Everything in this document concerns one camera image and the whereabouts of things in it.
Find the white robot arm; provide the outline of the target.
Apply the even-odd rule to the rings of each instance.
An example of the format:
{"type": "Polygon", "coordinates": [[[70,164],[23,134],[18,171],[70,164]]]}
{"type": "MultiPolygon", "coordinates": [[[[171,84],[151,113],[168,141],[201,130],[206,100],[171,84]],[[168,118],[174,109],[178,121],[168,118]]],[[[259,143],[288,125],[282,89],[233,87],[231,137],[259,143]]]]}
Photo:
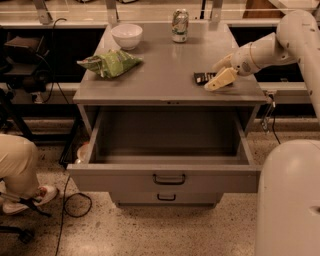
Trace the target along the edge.
{"type": "MultiPolygon", "coordinates": [[[[320,33],[305,10],[287,13],[276,31],[213,65],[215,91],[271,66],[297,64],[320,118],[320,33]]],[[[262,166],[257,192],[254,256],[320,256],[320,141],[306,137],[275,147],[262,166]]]]}

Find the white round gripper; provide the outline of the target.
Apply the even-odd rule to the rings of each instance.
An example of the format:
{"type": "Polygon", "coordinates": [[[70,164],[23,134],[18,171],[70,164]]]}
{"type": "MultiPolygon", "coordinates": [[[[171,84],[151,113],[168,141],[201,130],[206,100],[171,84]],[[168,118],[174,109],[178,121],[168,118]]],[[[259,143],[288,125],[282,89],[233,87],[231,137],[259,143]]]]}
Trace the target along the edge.
{"type": "Polygon", "coordinates": [[[212,66],[212,70],[218,73],[204,85],[204,89],[215,91],[233,83],[237,78],[237,72],[240,76],[257,73],[261,70],[261,57],[262,50],[253,45],[240,47],[212,66]]]}

